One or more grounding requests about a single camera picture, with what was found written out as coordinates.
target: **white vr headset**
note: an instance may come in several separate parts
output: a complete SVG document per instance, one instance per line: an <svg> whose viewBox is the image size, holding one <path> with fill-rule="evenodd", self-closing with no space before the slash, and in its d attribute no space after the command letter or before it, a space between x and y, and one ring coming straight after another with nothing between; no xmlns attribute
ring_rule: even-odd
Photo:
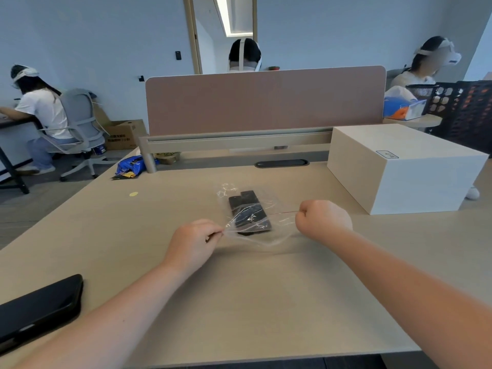
<svg viewBox="0 0 492 369"><path fill-rule="evenodd" d="M229 61L229 72L230 73L236 73L236 72L255 72L255 71L260 71L261 67L261 56L260 60L256 64L255 67L249 67L249 66L244 66L244 43L246 42L246 38L242 38L241 41L239 42L239 67L231 67L231 61ZM256 46L258 49L260 49L260 45L256 43Z"/></svg>
<svg viewBox="0 0 492 369"><path fill-rule="evenodd" d="M415 54L422 54L422 55L427 55L427 56L433 56L436 59L439 59L441 62L441 66L454 66L458 64L458 62L461 60L461 54L455 52L455 45L449 41L448 39L444 39L441 44L439 45L439 48L437 48L434 51L431 50L424 50L424 49L417 49L415 51Z"/></svg>
<svg viewBox="0 0 492 369"><path fill-rule="evenodd" d="M12 83L12 86L16 89L19 89L19 86L17 85L17 80L19 80L20 78L23 78L24 76L30 76L30 77L36 77L36 76L39 76L39 72L35 69L35 68L32 68L32 67L27 67L25 66L26 68L24 68L22 71L20 71L16 77L13 80L13 83Z"/></svg>

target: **person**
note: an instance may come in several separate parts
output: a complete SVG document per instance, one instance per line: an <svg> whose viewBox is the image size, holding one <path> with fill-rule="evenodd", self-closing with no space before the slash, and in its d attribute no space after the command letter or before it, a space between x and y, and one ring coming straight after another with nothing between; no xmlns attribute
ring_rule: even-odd
<svg viewBox="0 0 492 369"><path fill-rule="evenodd" d="M492 309L377 247L344 209L304 201L301 233L344 261L441 369L492 364ZM110 369L124 365L171 295L212 255L223 228L200 219L178 228L160 265L81 317L15 369Z"/></svg>
<svg viewBox="0 0 492 369"><path fill-rule="evenodd" d="M32 67L14 65L10 70L10 77L14 87L21 90L22 97L15 109L0 107L0 112L14 121L36 117L46 129L46 136L50 140L37 138L28 141L27 149L33 163L20 167L17 171L22 175L53 172L55 167L47 149L53 148L52 144L78 142L66 129L68 121L59 98L61 93L42 80L38 71Z"/></svg>
<svg viewBox="0 0 492 369"><path fill-rule="evenodd" d="M261 51L258 43L250 38L237 39L229 53L229 72L260 71Z"/></svg>
<svg viewBox="0 0 492 369"><path fill-rule="evenodd" d="M454 66L461 60L461 54L455 52L454 44L442 36L428 39L415 51L412 66L399 74L391 86L410 84L435 84L433 75L444 66Z"/></svg>

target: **long black hair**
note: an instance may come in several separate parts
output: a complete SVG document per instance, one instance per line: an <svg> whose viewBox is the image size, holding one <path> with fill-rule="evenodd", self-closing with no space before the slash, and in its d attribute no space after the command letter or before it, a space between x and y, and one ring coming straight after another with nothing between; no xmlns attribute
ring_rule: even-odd
<svg viewBox="0 0 492 369"><path fill-rule="evenodd" d="M231 51L229 53L229 61L231 62L239 62L239 45L241 43L241 39L237 39L232 43ZM258 45L255 43L253 39L247 38L244 41L244 59L250 62L260 61L261 51L258 48Z"/></svg>
<svg viewBox="0 0 492 369"><path fill-rule="evenodd" d="M426 42L424 42L424 44L422 45L422 47L420 49L421 50L427 50L429 52L433 52L433 51L439 49L441 43L444 40L446 40L445 37L433 36L430 39L428 39ZM405 71L411 71L411 72L419 71L420 66L422 66L422 62L427 57L428 57L428 55L423 55L423 54L415 55L415 57L413 58L413 61L412 61L412 66L410 68L406 69Z"/></svg>
<svg viewBox="0 0 492 369"><path fill-rule="evenodd" d="M27 67L18 64L13 65L10 69L10 77L14 79L17 74L25 68ZM19 86L22 94L26 94L38 89L49 89L50 91L58 94L58 96L62 94L58 89L53 88L51 85L47 84L38 76L24 76L17 80L15 83L17 84L17 86Z"/></svg>

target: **wooden door frame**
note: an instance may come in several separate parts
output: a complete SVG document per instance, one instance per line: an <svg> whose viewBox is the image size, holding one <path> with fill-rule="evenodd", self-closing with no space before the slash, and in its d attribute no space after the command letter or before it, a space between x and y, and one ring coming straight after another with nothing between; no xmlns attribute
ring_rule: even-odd
<svg viewBox="0 0 492 369"><path fill-rule="evenodd" d="M191 48L191 59L195 74L202 74L202 61L200 59L200 46L198 44L198 32L196 30L195 9L193 0L183 0L184 12L188 25L189 45ZM257 0L253 0L253 40L258 42L258 20L257 20Z"/></svg>

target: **label sticker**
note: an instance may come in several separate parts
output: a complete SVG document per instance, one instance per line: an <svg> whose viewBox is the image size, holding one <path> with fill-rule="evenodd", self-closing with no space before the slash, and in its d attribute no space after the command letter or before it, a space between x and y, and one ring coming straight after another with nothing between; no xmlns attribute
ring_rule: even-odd
<svg viewBox="0 0 492 369"><path fill-rule="evenodd" d="M379 155L384 156L386 159L398 159L396 155L394 155L391 151L388 150L376 150L376 152Z"/></svg>

